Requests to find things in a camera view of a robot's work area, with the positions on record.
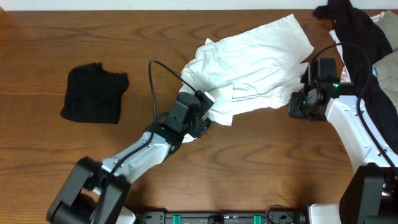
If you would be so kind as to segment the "white shirt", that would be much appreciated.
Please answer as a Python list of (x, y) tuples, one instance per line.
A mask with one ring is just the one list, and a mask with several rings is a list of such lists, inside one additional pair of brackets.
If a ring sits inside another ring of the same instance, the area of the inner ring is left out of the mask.
[(238, 35), (205, 44), (184, 66), (182, 92), (209, 93), (215, 100), (207, 116), (230, 126), (233, 117), (262, 108), (285, 106), (303, 88), (304, 61), (313, 52), (294, 15)]

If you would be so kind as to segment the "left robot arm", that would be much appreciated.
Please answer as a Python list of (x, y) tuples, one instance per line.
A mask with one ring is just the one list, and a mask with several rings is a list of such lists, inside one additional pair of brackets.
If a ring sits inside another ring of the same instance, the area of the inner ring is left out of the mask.
[(131, 184), (150, 168), (174, 154), (185, 136), (200, 138), (211, 119), (192, 119), (175, 131), (176, 122), (166, 119), (150, 127), (141, 138), (119, 154), (94, 161), (80, 159), (52, 202), (50, 223), (134, 223), (135, 215), (124, 208)]

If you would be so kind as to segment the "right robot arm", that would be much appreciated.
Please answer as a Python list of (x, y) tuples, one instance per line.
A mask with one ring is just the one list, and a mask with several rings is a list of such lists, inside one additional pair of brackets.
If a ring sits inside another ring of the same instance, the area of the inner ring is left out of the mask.
[(339, 202), (309, 206), (307, 223), (397, 223), (397, 154), (354, 88), (352, 83), (321, 83), (291, 94), (289, 116), (331, 123), (354, 171)]

